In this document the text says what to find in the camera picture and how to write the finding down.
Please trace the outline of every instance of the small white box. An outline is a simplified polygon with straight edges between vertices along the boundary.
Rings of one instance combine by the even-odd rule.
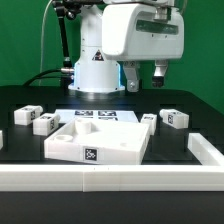
[[[2,131],[0,131],[0,150],[3,147],[3,136],[2,136]]]
[[[33,134],[47,136],[58,128],[60,116],[45,113],[33,121]]]
[[[163,118],[163,122],[176,129],[188,128],[189,115],[184,114],[175,109],[161,110],[160,116]]]
[[[76,118],[45,140],[45,158],[138,165],[143,159],[149,133],[148,124]]]
[[[40,117],[42,112],[43,108],[41,106],[27,105],[14,111],[14,122],[15,124],[29,125],[34,119]]]
[[[157,115],[156,114],[143,114],[141,123],[150,125],[150,135],[154,135],[156,130]]]

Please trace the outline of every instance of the white cube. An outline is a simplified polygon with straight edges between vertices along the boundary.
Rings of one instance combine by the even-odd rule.
[[[45,113],[33,121],[33,134],[47,136],[58,128],[60,116]]]
[[[40,117],[42,112],[43,108],[41,106],[27,105],[14,111],[14,122],[19,125],[29,125],[34,119]]]
[[[141,123],[150,125],[150,135],[154,135],[156,130],[157,115],[156,114],[143,114]]]
[[[0,149],[3,147],[3,136],[2,136],[2,131],[0,131]]]
[[[189,115],[184,114],[175,109],[161,110],[160,116],[163,118],[163,122],[176,129],[188,128]]]

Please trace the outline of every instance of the sticker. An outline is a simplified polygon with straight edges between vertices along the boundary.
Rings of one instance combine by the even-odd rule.
[[[114,121],[118,121],[117,117],[99,117],[99,119],[101,119],[101,120],[114,120]]]
[[[89,161],[97,161],[97,149],[85,148],[84,159]]]
[[[33,110],[33,108],[25,107],[25,108],[22,108],[21,110],[31,111],[31,110]]]
[[[76,110],[75,111],[76,116],[93,116],[92,110]]]
[[[43,117],[41,117],[40,119],[49,120],[49,119],[51,119],[51,117],[48,117],[48,116],[43,116]]]
[[[32,112],[30,113],[30,118],[31,118],[31,120],[34,120],[35,117],[36,117],[36,115],[35,115],[35,111],[32,111]]]
[[[144,119],[146,119],[146,120],[153,120],[154,118],[153,117],[144,117]]]
[[[173,115],[168,115],[168,123],[173,124]]]
[[[115,111],[110,111],[110,110],[104,110],[104,111],[98,111],[98,116],[101,116],[101,117],[116,117],[117,114]]]
[[[104,61],[103,56],[102,56],[100,50],[98,50],[98,51],[96,52],[96,54],[94,55],[94,57],[93,57],[92,60],[93,60],[93,61]]]
[[[51,129],[51,130],[54,129],[54,120],[52,120],[51,123],[50,123],[50,129]]]

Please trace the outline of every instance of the cable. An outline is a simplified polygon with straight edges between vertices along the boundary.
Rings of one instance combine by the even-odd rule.
[[[187,8],[187,2],[188,2],[188,0],[184,0],[183,7],[182,7],[182,9],[181,9],[181,11],[180,11],[180,14],[181,14],[181,15],[184,14],[184,12],[185,12],[185,10],[186,10],[186,8]]]
[[[29,86],[34,80],[39,79],[45,75],[51,74],[51,73],[55,73],[55,72],[61,72],[61,69],[50,69],[44,72],[41,72],[40,74],[34,76],[33,78],[29,79],[28,81],[26,81],[23,86]]]
[[[43,61],[44,61],[44,35],[45,35],[45,25],[47,19],[48,9],[51,5],[53,0],[50,0],[45,8],[43,21],[42,21],[42,28],[41,28],[41,56],[40,56],[40,72],[43,71]]]

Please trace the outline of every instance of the white block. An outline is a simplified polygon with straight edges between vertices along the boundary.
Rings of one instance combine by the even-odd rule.
[[[150,125],[150,135],[154,135],[155,133],[156,122],[157,122],[157,115],[155,114],[143,114],[141,119],[141,123]]]
[[[39,117],[42,112],[43,108],[41,106],[27,105],[23,108],[20,108],[14,111],[15,124],[29,125],[33,122],[34,119]]]
[[[190,133],[188,149],[202,165],[224,166],[224,156],[199,133]]]
[[[45,157],[92,164],[141,164],[149,133],[147,124],[73,119],[45,140]]]
[[[176,129],[188,128],[189,115],[184,114],[175,109],[161,110],[160,116],[163,118],[163,122]]]
[[[60,116],[45,113],[33,121],[33,134],[47,136],[58,128]]]
[[[0,191],[82,191],[83,166],[1,165]]]
[[[99,166],[84,170],[83,191],[220,191],[224,168],[200,165]]]
[[[0,149],[3,147],[3,136],[2,136],[2,131],[0,131]]]

